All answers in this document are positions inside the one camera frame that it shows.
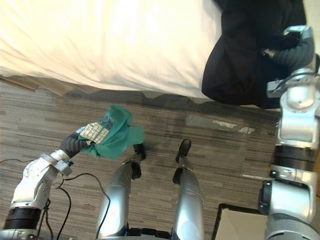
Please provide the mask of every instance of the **floor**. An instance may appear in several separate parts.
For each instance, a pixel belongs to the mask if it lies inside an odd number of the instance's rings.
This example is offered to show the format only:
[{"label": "floor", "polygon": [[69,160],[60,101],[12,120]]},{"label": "floor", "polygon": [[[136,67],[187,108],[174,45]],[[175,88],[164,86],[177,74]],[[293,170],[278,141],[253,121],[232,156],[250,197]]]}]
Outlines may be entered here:
[{"label": "floor", "polygon": [[[132,183],[129,225],[170,231],[178,186],[172,182],[181,141],[192,140],[189,159],[204,194],[205,239],[211,239],[221,203],[257,208],[262,179],[272,157],[278,112],[225,105],[196,104],[187,97],[146,98],[140,92],[72,92],[63,97],[39,89],[35,93],[0,83],[0,160],[27,161],[57,149],[61,140],[80,126],[101,119],[108,107],[126,107],[134,124],[143,126],[147,159],[142,177]],[[93,173],[104,183],[133,149],[116,161],[78,154],[73,173]],[[26,163],[0,164],[0,224],[3,225],[15,186]],[[57,177],[54,186],[61,181]],[[83,176],[65,182],[72,198],[70,216],[60,239],[95,238],[102,193],[94,179]],[[49,222],[54,236],[61,227],[68,199],[51,189]],[[45,224],[41,237],[49,238]]]}]

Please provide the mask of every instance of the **black jacket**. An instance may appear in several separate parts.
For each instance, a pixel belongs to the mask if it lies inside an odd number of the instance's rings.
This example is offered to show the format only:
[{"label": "black jacket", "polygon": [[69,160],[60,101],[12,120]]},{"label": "black jacket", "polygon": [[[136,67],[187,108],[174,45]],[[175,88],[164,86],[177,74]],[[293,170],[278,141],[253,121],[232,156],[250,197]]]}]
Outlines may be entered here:
[{"label": "black jacket", "polygon": [[234,105],[278,108],[278,98],[267,98],[267,82],[289,75],[261,49],[293,48],[298,40],[284,37],[293,25],[305,25],[302,0],[216,0],[222,10],[222,35],[206,63],[202,92]]}]

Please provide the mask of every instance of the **black garment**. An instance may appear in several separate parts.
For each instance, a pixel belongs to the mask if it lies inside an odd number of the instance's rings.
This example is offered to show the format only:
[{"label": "black garment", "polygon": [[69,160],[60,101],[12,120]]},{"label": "black garment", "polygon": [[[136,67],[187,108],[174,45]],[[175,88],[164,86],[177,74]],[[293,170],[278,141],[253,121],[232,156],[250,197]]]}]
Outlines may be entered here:
[{"label": "black garment", "polygon": [[284,50],[298,44],[283,36],[294,25],[305,25],[302,0],[216,0],[222,10],[222,35],[206,63],[202,92],[209,98],[234,105],[254,104],[278,108],[278,98],[267,98],[267,82],[289,75],[261,49]]}]

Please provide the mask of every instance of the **white bed sheet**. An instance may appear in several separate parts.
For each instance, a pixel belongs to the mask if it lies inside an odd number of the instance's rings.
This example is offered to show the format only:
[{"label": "white bed sheet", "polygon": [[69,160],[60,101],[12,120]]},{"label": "white bed sheet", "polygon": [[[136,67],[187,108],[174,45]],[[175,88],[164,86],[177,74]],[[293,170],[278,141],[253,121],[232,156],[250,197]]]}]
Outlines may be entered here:
[{"label": "white bed sheet", "polygon": [[206,98],[211,0],[0,0],[0,74]]}]

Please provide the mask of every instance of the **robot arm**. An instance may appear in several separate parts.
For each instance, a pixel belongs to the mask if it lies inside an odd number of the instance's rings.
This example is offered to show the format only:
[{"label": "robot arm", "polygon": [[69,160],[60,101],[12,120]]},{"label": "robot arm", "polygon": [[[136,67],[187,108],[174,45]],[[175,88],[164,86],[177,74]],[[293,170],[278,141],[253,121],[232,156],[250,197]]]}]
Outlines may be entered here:
[{"label": "robot arm", "polygon": [[270,82],[268,96],[281,97],[282,117],[270,169],[272,181],[265,181],[259,209],[268,215],[266,240],[319,240],[310,226],[316,211],[317,174],[313,172],[319,145],[319,79],[315,74],[312,29],[292,26],[284,34],[299,33],[300,43],[285,51],[265,50],[276,63],[292,74]]},{"label": "robot arm", "polygon": [[36,239],[41,211],[46,206],[55,177],[58,173],[68,176],[73,164],[70,159],[90,144],[78,141],[81,130],[65,138],[61,149],[50,155],[43,154],[25,167],[22,180],[15,188],[3,230],[0,231],[1,240]]}]

